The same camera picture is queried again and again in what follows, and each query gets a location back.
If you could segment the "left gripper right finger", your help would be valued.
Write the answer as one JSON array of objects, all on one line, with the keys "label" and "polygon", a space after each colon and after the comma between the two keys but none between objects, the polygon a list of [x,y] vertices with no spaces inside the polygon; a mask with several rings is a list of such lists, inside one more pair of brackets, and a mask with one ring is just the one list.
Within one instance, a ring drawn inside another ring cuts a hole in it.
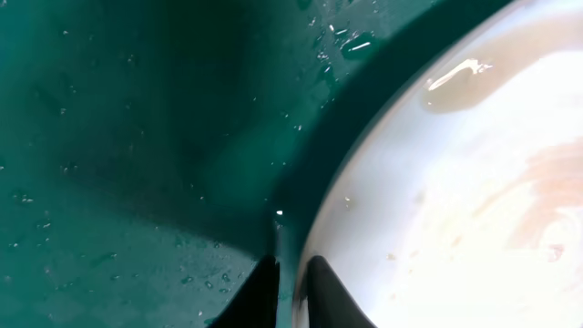
[{"label": "left gripper right finger", "polygon": [[307,262],[299,299],[307,302],[309,328],[375,328],[321,255]]}]

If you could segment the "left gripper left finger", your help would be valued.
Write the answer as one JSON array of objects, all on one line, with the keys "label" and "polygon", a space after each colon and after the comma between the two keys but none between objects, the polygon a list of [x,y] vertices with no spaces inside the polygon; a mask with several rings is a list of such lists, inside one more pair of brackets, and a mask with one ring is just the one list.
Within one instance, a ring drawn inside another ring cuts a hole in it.
[{"label": "left gripper left finger", "polygon": [[272,255],[262,257],[209,328],[274,328],[279,283],[280,264]]}]

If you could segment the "blue rimmed plate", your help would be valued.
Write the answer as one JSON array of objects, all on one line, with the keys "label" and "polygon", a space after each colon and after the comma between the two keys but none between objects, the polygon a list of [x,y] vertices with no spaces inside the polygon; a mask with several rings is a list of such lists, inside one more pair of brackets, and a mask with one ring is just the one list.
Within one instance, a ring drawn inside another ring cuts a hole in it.
[{"label": "blue rimmed plate", "polygon": [[515,1],[371,122],[305,242],[375,327],[582,324],[582,4]]}]

